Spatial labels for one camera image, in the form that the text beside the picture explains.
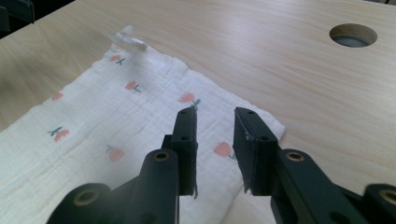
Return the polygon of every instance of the round hole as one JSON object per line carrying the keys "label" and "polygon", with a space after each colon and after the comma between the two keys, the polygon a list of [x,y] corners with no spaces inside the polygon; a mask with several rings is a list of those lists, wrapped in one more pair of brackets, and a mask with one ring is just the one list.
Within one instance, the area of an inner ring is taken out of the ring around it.
{"label": "round hole", "polygon": [[350,48],[367,47],[378,39],[373,29],[353,23],[335,26],[330,30],[330,37],[335,43]]}
{"label": "round hole", "polygon": [[77,206],[85,206],[96,201],[99,197],[97,189],[85,189],[74,198],[74,204]]}
{"label": "round hole", "polygon": [[289,152],[286,157],[291,161],[303,161],[304,156],[297,152]]}
{"label": "round hole", "polygon": [[396,205],[396,190],[381,189],[379,195],[388,203]]}
{"label": "round hole", "polygon": [[330,213],[330,218],[334,224],[350,224],[349,219],[340,213]]}
{"label": "round hole", "polygon": [[169,154],[166,152],[159,152],[154,155],[154,160],[156,161],[166,161],[169,159]]}

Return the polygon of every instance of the muslin cloth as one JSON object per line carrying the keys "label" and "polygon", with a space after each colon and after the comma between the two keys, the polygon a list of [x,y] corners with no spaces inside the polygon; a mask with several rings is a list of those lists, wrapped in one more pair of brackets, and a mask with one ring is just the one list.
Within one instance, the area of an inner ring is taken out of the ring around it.
{"label": "muslin cloth", "polygon": [[131,32],[116,34],[101,60],[0,133],[0,223],[45,223],[71,189],[114,189],[136,177],[188,106],[198,117],[199,197],[180,197],[180,223],[220,223],[242,187],[232,149],[235,107],[256,111],[281,137],[284,126],[268,112]]}

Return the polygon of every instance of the wooden table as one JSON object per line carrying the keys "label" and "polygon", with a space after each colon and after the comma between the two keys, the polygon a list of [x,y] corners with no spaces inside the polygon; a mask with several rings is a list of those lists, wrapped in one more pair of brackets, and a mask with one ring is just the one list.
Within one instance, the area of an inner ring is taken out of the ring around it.
{"label": "wooden table", "polygon": [[[77,0],[0,40],[0,130],[131,24],[136,38],[271,112],[287,127],[281,146],[310,154],[336,184],[396,185],[395,21],[396,7],[358,0]],[[329,32],[342,23],[378,39],[340,46]]]}

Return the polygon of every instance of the brass insert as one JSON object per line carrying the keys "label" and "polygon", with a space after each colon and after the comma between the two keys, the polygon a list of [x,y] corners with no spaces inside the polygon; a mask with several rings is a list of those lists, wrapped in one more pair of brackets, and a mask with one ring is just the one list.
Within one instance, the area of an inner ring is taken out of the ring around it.
{"label": "brass insert", "polygon": [[288,152],[288,154],[286,154],[286,157],[291,161],[303,161],[304,160],[304,156],[297,152]]}
{"label": "brass insert", "polygon": [[170,156],[166,152],[159,152],[154,155],[154,160],[155,161],[167,161],[169,160]]}
{"label": "brass insert", "polygon": [[84,189],[74,198],[74,204],[77,206],[85,206],[96,201],[99,198],[97,189]]}
{"label": "brass insert", "polygon": [[379,195],[388,203],[396,205],[396,190],[381,189]]}

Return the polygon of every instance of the screw hole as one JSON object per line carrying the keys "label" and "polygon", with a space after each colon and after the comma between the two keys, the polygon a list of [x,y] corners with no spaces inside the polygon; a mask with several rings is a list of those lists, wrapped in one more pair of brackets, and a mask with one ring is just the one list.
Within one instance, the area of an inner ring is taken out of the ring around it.
{"label": "screw hole", "polygon": [[97,189],[85,189],[74,198],[74,204],[77,206],[85,206],[96,201],[99,197]]}
{"label": "screw hole", "polygon": [[297,152],[289,152],[286,157],[291,161],[303,161],[304,156]]}
{"label": "screw hole", "polygon": [[388,203],[396,205],[396,190],[381,189],[379,195]]}
{"label": "screw hole", "polygon": [[154,160],[156,161],[166,161],[169,159],[169,154],[166,152],[159,152],[154,155]]}
{"label": "screw hole", "polygon": [[350,224],[349,219],[340,213],[330,213],[330,218],[332,219],[332,223],[334,224]]}

